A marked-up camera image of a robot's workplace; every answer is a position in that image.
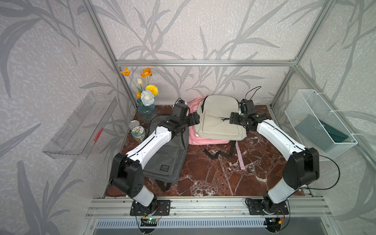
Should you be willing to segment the beige backpack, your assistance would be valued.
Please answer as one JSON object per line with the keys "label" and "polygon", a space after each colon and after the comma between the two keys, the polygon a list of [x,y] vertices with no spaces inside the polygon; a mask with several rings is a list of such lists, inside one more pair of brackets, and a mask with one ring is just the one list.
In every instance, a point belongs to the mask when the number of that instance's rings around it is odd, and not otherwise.
{"label": "beige backpack", "polygon": [[208,150],[204,150],[210,159],[215,160],[219,156],[231,158],[235,150],[235,141],[242,141],[246,138],[244,127],[229,123],[231,113],[239,113],[239,110],[239,102],[229,96],[211,95],[205,97],[200,103],[197,112],[200,116],[200,123],[193,126],[199,137],[228,140],[231,144],[229,153],[219,151],[212,155]]}

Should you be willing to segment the grey backpack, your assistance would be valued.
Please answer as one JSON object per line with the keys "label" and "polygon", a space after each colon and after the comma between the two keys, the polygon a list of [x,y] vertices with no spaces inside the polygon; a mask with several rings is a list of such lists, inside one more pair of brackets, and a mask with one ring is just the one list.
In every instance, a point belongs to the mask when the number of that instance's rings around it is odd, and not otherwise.
{"label": "grey backpack", "polygon": [[181,174],[189,146],[189,129],[173,137],[148,161],[144,176],[154,179],[163,192],[176,183]]}

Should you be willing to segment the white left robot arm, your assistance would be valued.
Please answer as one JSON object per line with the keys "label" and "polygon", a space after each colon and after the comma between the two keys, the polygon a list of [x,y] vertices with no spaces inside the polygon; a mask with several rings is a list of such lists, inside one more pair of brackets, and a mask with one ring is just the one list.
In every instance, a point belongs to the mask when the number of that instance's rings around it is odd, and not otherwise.
{"label": "white left robot arm", "polygon": [[144,213],[155,212],[157,196],[144,186],[143,169],[155,153],[178,133],[182,134],[186,128],[199,123],[197,112],[191,112],[183,101],[177,102],[172,114],[157,124],[153,134],[125,155],[119,153],[113,158],[108,185],[126,193]]}

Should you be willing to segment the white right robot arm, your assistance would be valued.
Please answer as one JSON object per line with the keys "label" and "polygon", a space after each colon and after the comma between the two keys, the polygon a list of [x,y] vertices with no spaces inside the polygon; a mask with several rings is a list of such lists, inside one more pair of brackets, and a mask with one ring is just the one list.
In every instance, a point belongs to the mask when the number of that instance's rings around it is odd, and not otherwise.
{"label": "white right robot arm", "polygon": [[258,113],[252,100],[243,99],[240,111],[231,113],[229,123],[243,126],[247,131],[256,130],[279,150],[287,162],[282,179],[264,194],[262,202],[252,202],[251,207],[274,214],[296,191],[319,179],[318,151],[298,143],[266,114]]}

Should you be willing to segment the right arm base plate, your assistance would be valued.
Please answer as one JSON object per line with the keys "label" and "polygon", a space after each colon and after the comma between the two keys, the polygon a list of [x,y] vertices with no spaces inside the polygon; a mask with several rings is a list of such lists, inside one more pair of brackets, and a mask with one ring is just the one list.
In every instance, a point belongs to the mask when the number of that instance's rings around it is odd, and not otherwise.
{"label": "right arm base plate", "polygon": [[273,204],[264,199],[246,198],[245,204],[250,215],[289,215],[286,202]]}

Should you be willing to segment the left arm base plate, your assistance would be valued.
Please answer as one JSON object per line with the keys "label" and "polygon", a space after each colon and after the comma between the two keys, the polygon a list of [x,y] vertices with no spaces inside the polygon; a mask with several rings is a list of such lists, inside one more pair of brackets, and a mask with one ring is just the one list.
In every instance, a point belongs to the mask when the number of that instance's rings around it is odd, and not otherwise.
{"label": "left arm base plate", "polygon": [[170,200],[154,200],[152,203],[146,207],[141,203],[133,201],[131,206],[130,215],[131,216],[145,216],[145,215],[154,215],[154,216],[168,216],[171,209]]}

